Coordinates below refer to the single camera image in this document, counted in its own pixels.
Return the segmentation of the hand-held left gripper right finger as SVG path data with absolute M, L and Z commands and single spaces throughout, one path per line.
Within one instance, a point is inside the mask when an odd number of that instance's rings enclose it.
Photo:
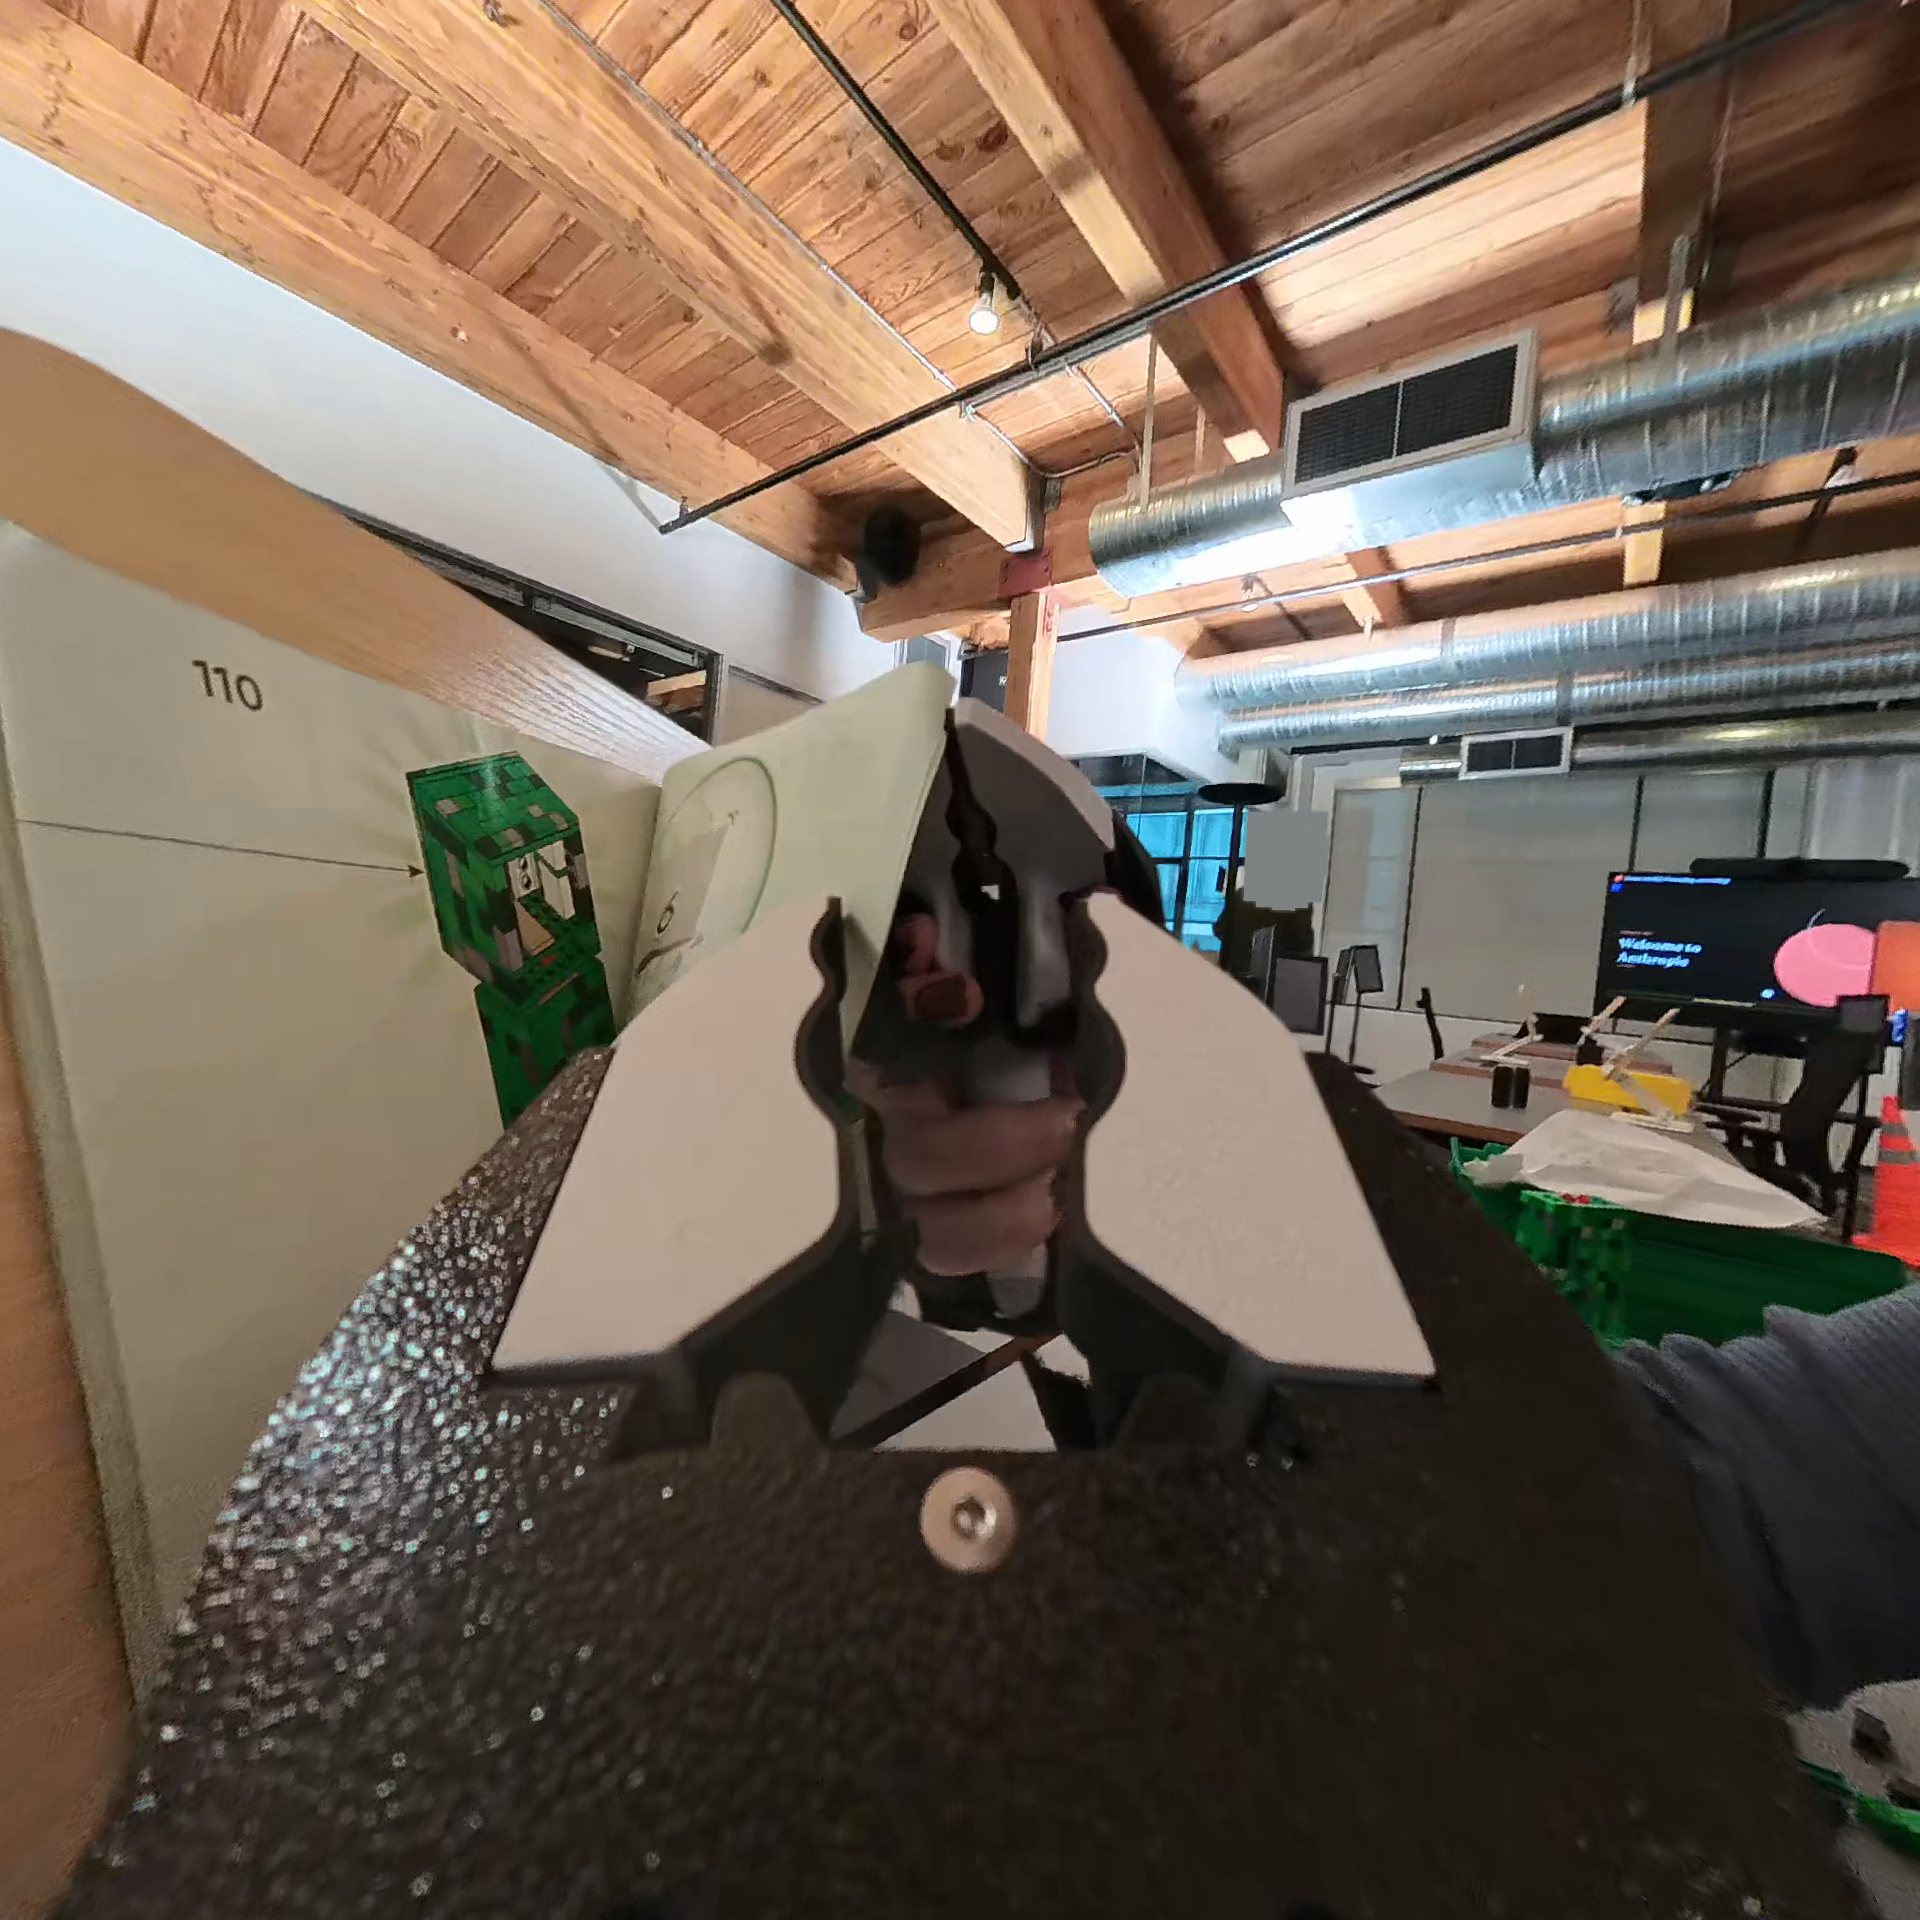
M 1067 913 L 1067 966 L 1083 1116 L 1054 1309 L 1097 1444 L 1159 1382 L 1220 1446 L 1288 1389 L 1428 1389 L 1435 1351 L 1289 1030 L 1106 893 Z

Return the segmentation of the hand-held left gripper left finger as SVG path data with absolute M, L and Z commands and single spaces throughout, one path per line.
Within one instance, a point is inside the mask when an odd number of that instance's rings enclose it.
M 612 1049 L 492 1350 L 498 1389 L 634 1385 L 624 1452 L 701 1446 L 774 1378 L 819 1442 L 887 1309 L 842 1116 L 846 926 L 774 909 Z

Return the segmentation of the person's right forearm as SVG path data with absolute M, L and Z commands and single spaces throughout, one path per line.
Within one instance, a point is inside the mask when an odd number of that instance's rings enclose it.
M 1916 1680 L 1916 1288 L 1765 1334 L 1625 1344 L 1612 1370 L 1693 1498 L 1777 1688 Z

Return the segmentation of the person's right hand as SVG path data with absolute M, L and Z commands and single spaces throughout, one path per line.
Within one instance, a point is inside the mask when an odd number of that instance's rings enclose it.
M 1083 1098 L 1064 1052 L 1053 1052 L 1047 1094 L 989 1101 L 952 1068 L 907 1068 L 857 1052 L 846 1083 L 880 1141 L 880 1174 L 917 1230 L 921 1314 L 974 1284 L 1026 1278 L 1060 1221 L 1057 1179 Z

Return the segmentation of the black floor lamp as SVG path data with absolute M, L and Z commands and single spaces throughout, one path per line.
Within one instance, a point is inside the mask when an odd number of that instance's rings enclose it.
M 1235 918 L 1238 909 L 1238 876 L 1245 857 L 1245 828 L 1247 814 L 1260 807 L 1275 807 L 1288 802 L 1288 788 L 1275 782 L 1208 782 L 1194 792 L 1194 802 L 1204 807 L 1231 810 L 1231 840 L 1229 840 L 1229 879 L 1220 882 L 1220 904 L 1225 918 Z

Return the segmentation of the white crumpled paper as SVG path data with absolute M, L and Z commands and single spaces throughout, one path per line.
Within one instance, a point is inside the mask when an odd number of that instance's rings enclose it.
M 1542 1190 L 1659 1218 L 1789 1230 L 1822 1214 L 1718 1155 L 1712 1136 L 1632 1128 L 1619 1115 L 1556 1115 L 1465 1171 L 1475 1190 Z

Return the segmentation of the green plastic crate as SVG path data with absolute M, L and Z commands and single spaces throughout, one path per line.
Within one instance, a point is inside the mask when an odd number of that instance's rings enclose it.
M 1801 1230 L 1698 1226 L 1524 1181 L 1475 1181 L 1500 1155 L 1495 1143 L 1454 1141 L 1454 1179 L 1605 1350 L 1665 1336 L 1724 1347 L 1765 1334 L 1771 1309 L 1831 1317 L 1908 1288 L 1899 1258 Z

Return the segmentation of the large display screen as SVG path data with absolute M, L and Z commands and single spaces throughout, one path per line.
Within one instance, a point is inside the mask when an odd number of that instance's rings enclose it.
M 1915 879 L 1612 876 L 1595 1007 L 1831 1012 L 1871 989 L 1880 929 L 1915 921 Z

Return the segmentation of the instruction page on wooden board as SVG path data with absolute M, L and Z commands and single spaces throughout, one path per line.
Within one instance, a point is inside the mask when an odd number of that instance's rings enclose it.
M 941 665 L 709 754 L 402 541 L 4 335 L 4 953 L 131 1682 L 363 1278 L 794 876 L 880 936 Z

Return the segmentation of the black office chair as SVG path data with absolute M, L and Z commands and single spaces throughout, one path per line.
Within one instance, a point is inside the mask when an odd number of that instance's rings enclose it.
M 1727 1136 L 1739 1164 L 1822 1218 L 1853 1206 L 1878 1128 L 1865 1082 L 1884 1065 L 1889 1030 L 1884 996 L 1841 996 L 1835 1019 L 1806 1042 L 1792 1094 Z

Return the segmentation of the orange traffic cone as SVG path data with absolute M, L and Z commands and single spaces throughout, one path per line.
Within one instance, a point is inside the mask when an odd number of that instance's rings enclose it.
M 1856 1248 L 1902 1262 L 1916 1275 L 1916 1115 L 1884 1098 L 1868 1227 Z

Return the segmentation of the black ceiling pipe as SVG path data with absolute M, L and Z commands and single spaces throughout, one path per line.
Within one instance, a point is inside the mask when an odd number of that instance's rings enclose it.
M 1164 323 L 1187 316 L 1189 310 L 1255 286 L 1256 277 L 1272 275 L 1275 269 L 1303 258 L 1310 251 L 1318 251 L 1325 244 L 1334 244 L 1335 239 L 1345 239 L 1353 233 L 1361 233 L 1393 212 L 1403 212 L 1411 207 L 1422 207 L 1459 183 L 1479 179 L 1484 172 L 1509 165 L 1509 159 L 1523 159 L 1539 153 L 1542 146 L 1572 139 L 1579 130 L 1587 130 L 1606 117 L 1616 117 L 1619 113 L 1632 107 L 1632 104 L 1649 104 L 1674 89 L 1704 83 L 1724 70 L 1734 70 L 1739 62 L 1759 57 L 1765 51 L 1773 51 L 1784 41 L 1814 34 L 1829 27 L 1831 19 L 1856 14 L 1857 3 L 1795 3 L 1786 14 L 1768 16 L 1753 27 L 1743 30 L 1731 30 L 1718 41 L 1702 42 L 1698 51 L 1646 70 L 1646 71 L 1625 71 L 1624 83 L 1572 104 L 1560 107 L 1559 116 L 1539 117 L 1500 142 L 1488 142 L 1484 146 L 1475 146 L 1465 156 L 1456 156 L 1445 168 L 1429 168 L 1391 189 L 1374 193 L 1373 199 L 1361 199 L 1343 212 L 1334 212 L 1323 221 L 1314 221 L 1306 228 L 1300 228 L 1298 236 L 1288 236 L 1260 251 L 1251 251 L 1231 265 L 1213 269 L 1167 293 L 1157 293 L 1136 308 L 1130 308 L 1127 314 L 1116 314 L 1097 326 L 1089 326 L 1047 351 L 1038 351 L 1036 357 L 1030 357 L 1019 366 L 1010 366 L 1002 372 L 992 372 L 986 380 L 977 380 L 962 389 L 952 389 L 941 399 L 921 403 L 917 410 L 900 413 L 899 418 L 869 425 L 861 431 L 857 431 L 851 438 L 830 445 L 804 461 L 794 461 L 786 468 L 777 468 L 768 477 L 758 477 L 733 492 L 721 492 L 714 500 L 705 500 L 698 505 L 685 505 L 681 515 L 663 521 L 660 534 L 663 537 L 681 537 L 698 524 L 709 524 L 721 512 L 733 512 L 738 505 L 747 505 L 774 491 L 784 491 L 789 484 L 800 484 L 838 461 L 849 461 L 857 455 L 867 455 L 880 445 L 887 445 L 900 436 L 907 436 L 912 428 L 932 425 L 953 414 L 974 418 L 981 414 L 982 404 L 1021 396 L 1054 377 L 1064 377 L 1072 369 L 1082 369 L 1083 364 L 1106 357 L 1111 351 L 1124 351 L 1134 340 L 1150 337 L 1153 331 L 1159 331 Z

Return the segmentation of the wooden post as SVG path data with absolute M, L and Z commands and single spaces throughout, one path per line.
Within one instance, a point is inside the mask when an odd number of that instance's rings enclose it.
M 1036 742 L 1047 736 L 1057 611 L 1053 587 L 1019 595 L 1010 609 L 1002 711 Z

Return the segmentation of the silver ventilation duct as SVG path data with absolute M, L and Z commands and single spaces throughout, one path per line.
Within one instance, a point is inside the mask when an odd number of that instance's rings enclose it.
M 1698 660 L 1235 711 L 1220 748 L 1288 754 L 1574 732 L 1572 770 L 1704 770 L 1916 750 L 1916 644 Z
M 1374 639 L 1314 639 L 1187 660 L 1181 709 L 1353 709 L 1403 692 L 1556 681 L 1606 665 L 1759 657 L 1916 633 L 1916 549 L 1803 561 L 1694 585 L 1436 618 Z

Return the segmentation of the large silver duct with vent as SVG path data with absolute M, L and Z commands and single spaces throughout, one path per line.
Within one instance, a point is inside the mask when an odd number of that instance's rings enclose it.
M 1284 450 L 1090 512 L 1119 598 L 1916 436 L 1916 271 L 1545 377 L 1539 331 L 1289 404 Z

